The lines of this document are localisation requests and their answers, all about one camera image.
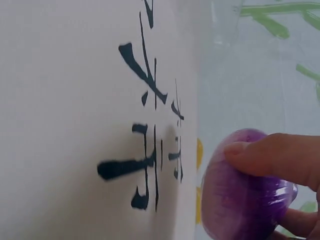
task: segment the fingernail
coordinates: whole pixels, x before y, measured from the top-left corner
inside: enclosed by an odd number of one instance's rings
[[[224,153],[225,154],[232,154],[232,155],[238,155],[244,152],[244,150],[249,145],[249,142],[233,142],[231,144],[228,144],[224,147]]]

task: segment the transparent glass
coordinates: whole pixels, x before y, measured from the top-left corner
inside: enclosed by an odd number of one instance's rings
[[[174,0],[176,22],[189,41],[194,66],[207,75],[221,62],[236,37],[244,0]]]

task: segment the yellow spot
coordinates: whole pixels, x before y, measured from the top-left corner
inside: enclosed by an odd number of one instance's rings
[[[201,188],[196,188],[195,224],[201,224]]]
[[[204,154],[204,147],[199,138],[196,140],[196,169],[198,170],[202,163],[202,156]]]

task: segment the black ink stroke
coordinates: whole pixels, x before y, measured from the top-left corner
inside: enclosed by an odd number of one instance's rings
[[[148,125],[134,124],[132,126],[132,132],[143,134],[144,140],[144,157],[147,159],[147,130]],[[152,162],[154,162],[154,153],[151,154]],[[148,166],[144,165],[144,176],[145,176],[145,195],[139,194],[138,186],[136,186],[135,194],[131,200],[131,207],[136,209],[146,210],[149,203],[149,187],[148,187]]]
[[[124,45],[120,45],[118,47],[118,50],[125,61],[125,63],[135,72],[135,74],[143,80],[149,87],[150,89],[154,92],[155,96],[157,96],[163,104],[166,104],[167,102],[167,97],[168,94],[163,94],[160,92],[160,90],[156,86],[156,82],[154,78],[156,76],[152,76],[151,71],[150,71],[150,66],[149,66],[149,61],[147,57],[147,50],[146,50],[146,44],[145,44],[145,37],[144,37],[144,29],[141,21],[141,12],[139,13],[140,17],[140,27],[141,27],[141,38],[142,38],[142,50],[143,50],[143,57],[144,57],[144,62],[147,70],[147,74],[142,70],[140,65],[137,63],[134,53],[133,53],[133,48],[132,48],[132,43],[129,42]],[[154,74],[156,74],[156,68],[157,68],[157,59],[154,58]]]
[[[176,105],[177,105],[177,107],[175,106],[175,101],[173,100],[172,103],[171,103],[171,110],[172,110],[172,112],[174,112],[179,117],[180,124],[181,124],[181,120],[185,120],[185,117],[182,116],[181,112],[180,112],[180,106],[179,106],[179,102],[178,102],[177,79],[175,79],[175,94],[176,94]]]
[[[177,121],[176,125],[177,127],[182,127],[182,121],[185,120],[185,117],[181,115],[181,99],[178,98],[178,87],[177,87],[177,79],[175,79],[175,97],[176,97],[176,105],[175,106],[175,101],[172,101],[171,104],[171,109],[172,111],[179,117],[179,120]],[[177,160],[177,165],[176,168],[174,169],[173,175],[174,177],[178,180],[178,175],[179,175],[179,159],[180,159],[180,182],[182,183],[182,179],[184,177],[184,170],[182,166],[182,158],[181,158],[181,146],[182,146],[182,137],[180,136],[175,137],[176,144],[179,148],[179,152],[177,153],[169,153],[168,158],[169,161]]]
[[[152,29],[154,27],[154,0],[152,0],[151,2],[151,9],[147,0],[144,0],[144,4],[146,9],[146,14],[148,15],[149,26]]]
[[[162,165],[163,165],[163,162],[164,162],[164,142],[163,142],[162,139],[161,139],[161,142],[160,142],[160,147],[161,147],[161,172],[162,172]]]

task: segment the white paper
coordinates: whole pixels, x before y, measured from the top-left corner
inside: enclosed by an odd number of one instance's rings
[[[194,238],[196,75],[170,1],[147,3],[152,29],[141,0],[0,2],[1,240]],[[150,73],[156,58],[156,87],[167,94],[156,109],[119,51],[131,43],[148,75],[140,14]],[[137,187],[146,192],[144,168],[110,181],[97,173],[104,160],[145,158],[133,124],[147,125],[147,156],[155,127],[157,211],[154,162],[146,210],[131,205]]]

